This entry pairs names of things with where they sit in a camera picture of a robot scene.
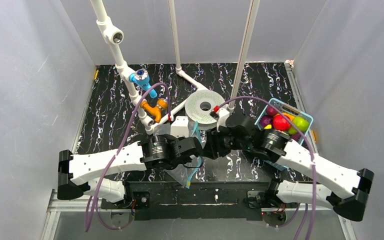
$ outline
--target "vertical white pole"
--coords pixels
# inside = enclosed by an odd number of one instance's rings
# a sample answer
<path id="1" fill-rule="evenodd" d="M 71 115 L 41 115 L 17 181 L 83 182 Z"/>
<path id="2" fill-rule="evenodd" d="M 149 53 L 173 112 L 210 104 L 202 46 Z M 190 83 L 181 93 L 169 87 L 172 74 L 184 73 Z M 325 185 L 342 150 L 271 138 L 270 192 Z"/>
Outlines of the vertical white pole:
<path id="1" fill-rule="evenodd" d="M 176 70 L 181 70 L 180 65 L 180 50 L 178 38 L 178 26 L 176 24 L 175 1 L 168 0 L 168 12 L 170 13 L 171 33 L 173 34 L 174 56 L 176 58 Z"/>
<path id="2" fill-rule="evenodd" d="M 259 5 L 260 0 L 251 0 L 251 4 L 249 5 L 248 18 L 246 19 L 245 32 L 243 34 L 242 46 L 240 47 L 239 60 L 237 61 L 236 73 L 234 74 L 230 99 L 238 95 L 239 84 L 241 83 L 242 72 L 244 71 L 245 61 L 247 60 L 248 48 L 250 47 L 251 36 L 253 35 Z M 228 109 L 229 111 L 235 109 L 235 101 L 230 102 Z"/>

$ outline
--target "white stand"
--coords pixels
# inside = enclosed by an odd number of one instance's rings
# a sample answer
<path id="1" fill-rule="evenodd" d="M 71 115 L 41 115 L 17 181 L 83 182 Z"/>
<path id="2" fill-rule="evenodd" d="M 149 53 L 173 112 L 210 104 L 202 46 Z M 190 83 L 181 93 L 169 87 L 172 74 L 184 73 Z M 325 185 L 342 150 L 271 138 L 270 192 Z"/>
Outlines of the white stand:
<path id="1" fill-rule="evenodd" d="M 235 98 L 238 95 L 239 84 L 241 83 L 242 73 L 244 72 L 244 65 L 247 60 L 248 48 L 250 47 L 251 36 L 253 35 L 259 5 L 260 0 L 251 0 L 251 4 L 249 5 L 248 18 L 246 19 L 245 32 L 243 33 L 242 45 L 240 46 L 239 60 L 237 61 L 236 73 L 234 74 L 230 99 Z M 231 101 L 228 110 L 229 112 L 233 112 L 234 109 L 235 101 Z"/>
<path id="2" fill-rule="evenodd" d="M 128 67 L 126 61 L 123 59 L 123 55 L 120 50 L 119 44 L 123 41 L 124 34 L 111 22 L 111 19 L 107 15 L 107 11 L 105 10 L 102 0 L 90 0 L 90 3 L 92 4 L 93 10 L 96 14 L 96 24 L 98 25 L 101 31 L 103 39 L 108 44 L 109 49 L 111 50 L 112 55 L 114 56 L 115 67 L 117 68 L 118 74 L 120 75 L 121 79 L 124 81 L 127 87 L 132 104 L 136 106 L 137 104 L 139 104 L 139 100 L 142 96 L 139 95 L 138 91 L 135 88 L 135 85 L 129 80 L 130 75 L 135 73 L 135 71 Z M 176 25 L 175 3 L 173 0 L 168 1 L 168 8 L 170 12 L 171 31 L 173 34 L 174 54 L 176 58 L 176 73 L 182 78 L 184 78 L 186 81 L 194 85 L 197 91 L 206 90 L 207 88 L 204 85 L 197 82 L 195 79 L 187 75 L 182 70 L 180 64 L 180 51 L 178 31 Z M 183 101 L 182 103 L 177 105 L 174 109 L 171 110 L 171 114 L 174 115 L 179 112 L 185 106 L 185 103 L 186 101 Z M 152 118 L 150 118 L 145 112 L 145 110 L 142 108 L 138 109 L 138 114 L 140 121 L 145 126 L 146 133 L 149 135 L 154 133 L 154 129 L 157 125 L 164 124 L 169 119 L 168 114 L 166 114 L 161 118 L 161 121 L 159 123 L 154 123 Z"/>

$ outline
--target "white wall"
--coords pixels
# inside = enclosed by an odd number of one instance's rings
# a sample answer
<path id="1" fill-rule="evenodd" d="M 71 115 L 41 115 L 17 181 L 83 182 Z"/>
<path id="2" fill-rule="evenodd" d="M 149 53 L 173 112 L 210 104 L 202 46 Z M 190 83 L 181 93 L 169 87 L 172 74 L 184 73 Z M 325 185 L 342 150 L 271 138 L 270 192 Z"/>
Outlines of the white wall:
<path id="1" fill-rule="evenodd" d="M 94 72 L 61 2 L 0 0 L 0 240 L 40 238 Z"/>
<path id="2" fill-rule="evenodd" d="M 321 155 L 374 171 L 359 240 L 384 239 L 384 1 L 328 0 L 295 59 Z"/>
<path id="3" fill-rule="evenodd" d="M 326 0 L 262 0 L 248 61 L 293 59 Z M 96 65 L 114 64 L 88 0 L 61 0 Z M 174 63 L 166 0 L 104 0 L 130 64 Z M 237 62 L 250 0 L 176 0 L 182 63 Z"/>

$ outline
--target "tape roll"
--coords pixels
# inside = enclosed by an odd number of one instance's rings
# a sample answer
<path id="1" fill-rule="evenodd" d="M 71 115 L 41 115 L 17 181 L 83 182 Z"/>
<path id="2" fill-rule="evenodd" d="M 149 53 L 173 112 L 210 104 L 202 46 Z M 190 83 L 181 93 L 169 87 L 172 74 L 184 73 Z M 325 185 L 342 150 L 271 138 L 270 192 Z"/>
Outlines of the tape roll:
<path id="1" fill-rule="evenodd" d="M 210 116 L 211 111 L 224 102 L 223 97 L 215 91 L 199 90 L 186 99 L 184 109 L 192 121 L 198 122 L 200 130 L 208 130 L 217 126 L 217 120 Z"/>

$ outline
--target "black mount bracket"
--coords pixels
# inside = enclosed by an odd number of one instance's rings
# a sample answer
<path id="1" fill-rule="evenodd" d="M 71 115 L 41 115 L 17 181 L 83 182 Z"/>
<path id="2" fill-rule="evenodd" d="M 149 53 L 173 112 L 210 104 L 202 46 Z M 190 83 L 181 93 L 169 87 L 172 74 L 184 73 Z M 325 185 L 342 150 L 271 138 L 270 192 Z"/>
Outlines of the black mount bracket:
<path id="1" fill-rule="evenodd" d="M 83 196 L 83 192 L 91 189 L 87 182 L 82 185 L 76 185 L 70 180 L 73 178 L 73 174 L 70 173 L 70 161 L 73 160 L 72 155 L 73 153 L 70 150 L 59 152 L 58 192 L 56 194 L 59 200 L 80 198 Z"/>
<path id="2" fill-rule="evenodd" d="M 332 192 L 326 200 L 332 204 L 333 211 L 338 215 L 355 222 L 363 220 L 366 209 L 367 199 L 369 198 L 370 188 L 375 174 L 363 168 L 358 171 L 358 176 L 361 177 L 358 188 L 354 188 L 352 192 L 354 196 L 342 199 Z"/>

